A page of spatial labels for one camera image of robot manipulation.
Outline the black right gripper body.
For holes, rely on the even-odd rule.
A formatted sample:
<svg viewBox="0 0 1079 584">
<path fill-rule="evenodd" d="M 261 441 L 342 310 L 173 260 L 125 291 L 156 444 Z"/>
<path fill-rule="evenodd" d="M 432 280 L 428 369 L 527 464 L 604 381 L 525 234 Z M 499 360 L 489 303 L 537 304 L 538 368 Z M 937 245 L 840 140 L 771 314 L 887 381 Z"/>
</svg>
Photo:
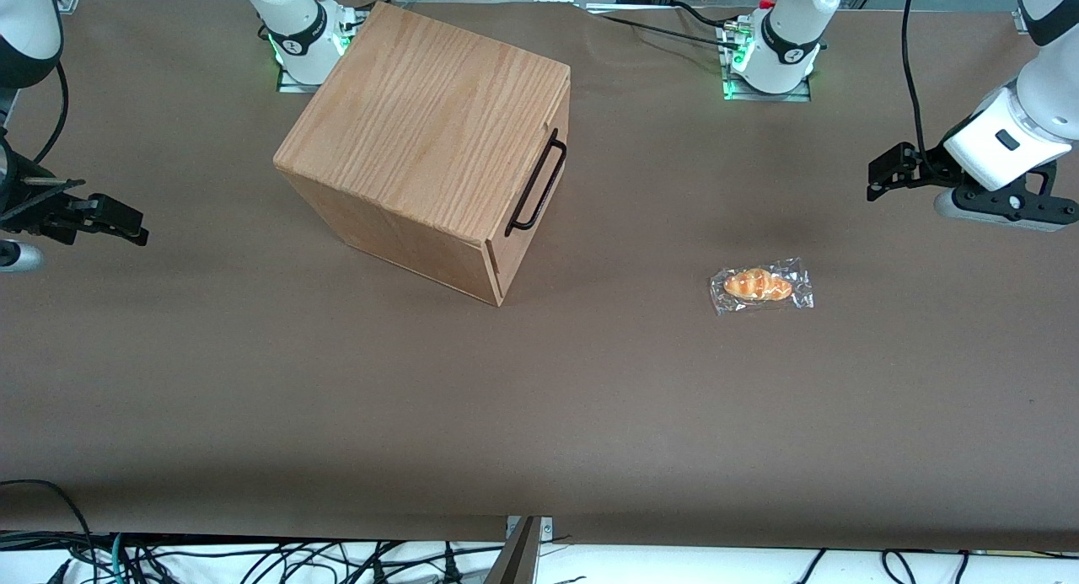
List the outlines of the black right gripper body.
<svg viewBox="0 0 1079 584">
<path fill-rule="evenodd" d="M 3 177 L 1 177 L 1 227 L 12 234 L 46 236 L 68 246 L 76 243 L 78 222 L 68 209 L 76 199 L 69 190 L 81 187 L 83 179 L 58 178 L 30 158 L 16 153 L 1 136 Z"/>
</svg>

